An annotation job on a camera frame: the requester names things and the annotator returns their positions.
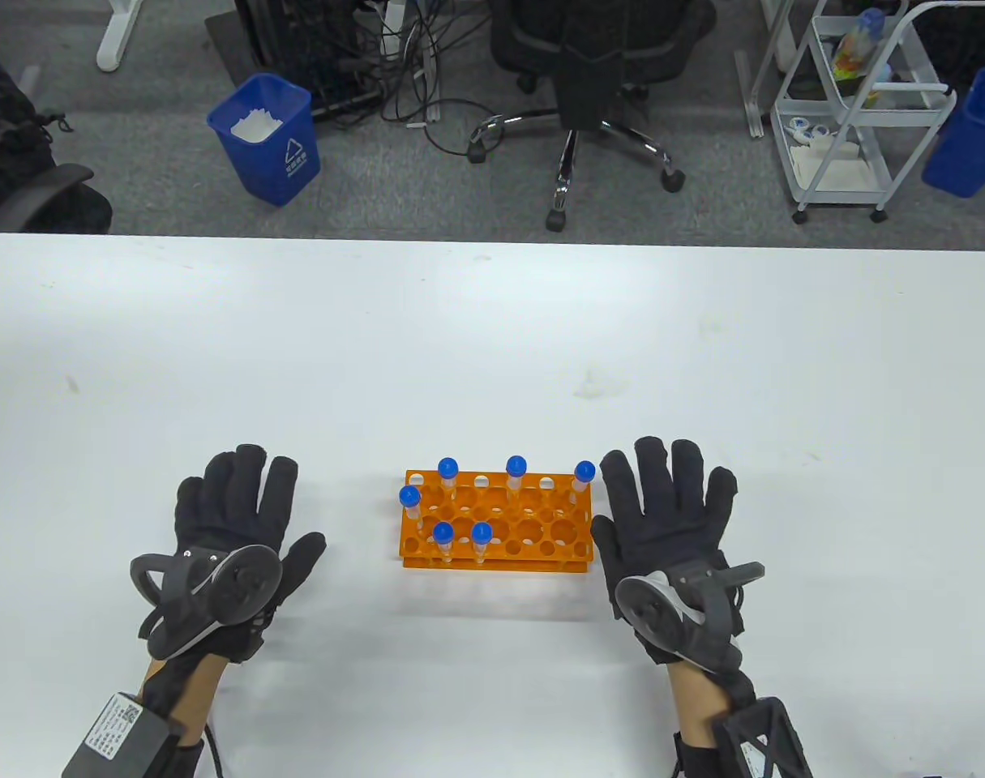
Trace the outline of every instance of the blue screw cap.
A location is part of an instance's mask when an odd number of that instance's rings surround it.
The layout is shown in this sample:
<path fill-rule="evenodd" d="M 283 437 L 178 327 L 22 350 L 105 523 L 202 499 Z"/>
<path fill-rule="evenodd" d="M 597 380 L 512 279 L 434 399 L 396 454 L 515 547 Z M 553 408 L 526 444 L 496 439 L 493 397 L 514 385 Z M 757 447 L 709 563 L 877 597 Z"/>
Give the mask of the blue screw cap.
<path fill-rule="evenodd" d="M 456 537 L 456 533 L 452 531 L 452 524 L 449 522 L 438 522 L 434 525 L 435 542 L 452 542 L 454 537 Z"/>
<path fill-rule="evenodd" d="M 399 489 L 399 502 L 403 508 L 415 508 L 421 504 L 421 490 L 417 486 L 403 486 Z"/>
<path fill-rule="evenodd" d="M 507 460 L 507 475 L 511 478 L 521 478 L 529 471 L 529 463 L 525 462 L 523 456 L 511 456 Z"/>
<path fill-rule="evenodd" d="M 470 538 L 478 545 L 488 545 L 492 542 L 492 525 L 488 522 L 478 522 L 471 530 Z"/>
<path fill-rule="evenodd" d="M 597 466 L 588 460 L 582 460 L 575 466 L 575 478 L 580 483 L 589 483 L 597 477 Z"/>
<path fill-rule="evenodd" d="M 460 466 L 456 464 L 451 456 L 445 457 L 444 460 L 438 463 L 438 475 L 442 478 L 455 478 L 460 474 Z"/>

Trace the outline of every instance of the table surface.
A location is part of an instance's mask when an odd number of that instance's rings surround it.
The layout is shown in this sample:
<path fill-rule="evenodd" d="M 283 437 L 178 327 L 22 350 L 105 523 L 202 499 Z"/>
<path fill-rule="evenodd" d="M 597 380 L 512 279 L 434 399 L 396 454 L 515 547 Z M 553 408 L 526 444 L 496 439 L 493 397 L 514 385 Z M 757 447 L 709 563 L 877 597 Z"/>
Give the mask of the table surface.
<path fill-rule="evenodd" d="M 247 441 L 330 545 L 226 674 L 226 775 L 669 774 L 599 566 L 396 558 L 407 468 L 643 434 L 737 474 L 744 667 L 817 778 L 985 778 L 985 254 L 36 236 L 0 236 L 0 776 L 139 686 L 128 562 Z"/>

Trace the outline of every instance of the caster wheel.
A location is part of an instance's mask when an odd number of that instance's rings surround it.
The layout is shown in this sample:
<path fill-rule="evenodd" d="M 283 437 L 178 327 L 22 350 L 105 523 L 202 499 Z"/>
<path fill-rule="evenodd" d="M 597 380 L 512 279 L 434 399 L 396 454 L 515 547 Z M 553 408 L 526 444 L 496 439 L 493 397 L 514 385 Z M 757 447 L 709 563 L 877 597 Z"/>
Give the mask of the caster wheel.
<path fill-rule="evenodd" d="M 517 77 L 517 88 L 525 94 L 534 94 L 539 86 L 539 77 L 530 73 L 522 73 Z"/>
<path fill-rule="evenodd" d="M 481 141 L 467 144 L 467 162 L 471 165 L 481 165 L 482 162 L 485 162 L 486 156 L 488 156 L 488 152 L 485 151 L 485 146 Z"/>
<path fill-rule="evenodd" d="M 673 174 L 669 175 L 669 171 L 662 170 L 662 186 L 664 186 L 666 192 L 676 194 L 683 189 L 684 184 L 686 184 L 686 174 L 684 171 L 676 170 Z"/>
<path fill-rule="evenodd" d="M 645 103 L 648 97 L 651 97 L 651 90 L 647 86 L 632 86 L 625 90 L 625 93 L 629 95 L 630 99 L 637 101 L 637 103 Z"/>
<path fill-rule="evenodd" d="M 546 229 L 551 233 L 562 233 L 567 218 L 563 211 L 551 211 L 546 215 Z"/>

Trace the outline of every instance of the label sticker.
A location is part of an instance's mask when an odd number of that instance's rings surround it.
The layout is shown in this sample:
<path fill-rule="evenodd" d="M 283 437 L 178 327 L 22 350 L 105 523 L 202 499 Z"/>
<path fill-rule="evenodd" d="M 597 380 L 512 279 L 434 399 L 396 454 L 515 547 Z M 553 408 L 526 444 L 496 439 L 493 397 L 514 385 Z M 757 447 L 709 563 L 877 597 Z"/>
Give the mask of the label sticker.
<path fill-rule="evenodd" d="M 767 745 L 765 734 L 760 734 L 759 742 L 764 746 Z M 744 763 L 748 765 L 748 773 L 752 774 L 752 778 L 765 778 L 766 754 L 750 742 L 742 742 L 741 753 L 744 754 Z"/>
<path fill-rule="evenodd" d="M 292 175 L 300 170 L 307 159 L 308 155 L 304 151 L 304 146 L 293 138 L 287 141 L 287 153 L 284 155 L 284 163 L 287 165 L 287 177 L 292 177 Z"/>
<path fill-rule="evenodd" d="M 113 759 L 141 712 L 143 705 L 129 700 L 125 695 L 115 694 L 103 708 L 96 723 L 92 724 L 92 729 L 88 730 L 85 745 L 103 759 Z"/>

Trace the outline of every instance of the chair armrest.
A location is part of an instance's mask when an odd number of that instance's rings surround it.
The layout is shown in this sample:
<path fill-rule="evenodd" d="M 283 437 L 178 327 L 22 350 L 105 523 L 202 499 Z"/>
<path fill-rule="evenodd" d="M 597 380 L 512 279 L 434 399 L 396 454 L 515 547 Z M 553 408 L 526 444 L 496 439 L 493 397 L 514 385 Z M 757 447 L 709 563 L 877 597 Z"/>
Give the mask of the chair armrest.
<path fill-rule="evenodd" d="M 95 175 L 84 165 L 65 163 L 41 172 L 0 205 L 0 233 L 22 233 L 56 196 Z"/>

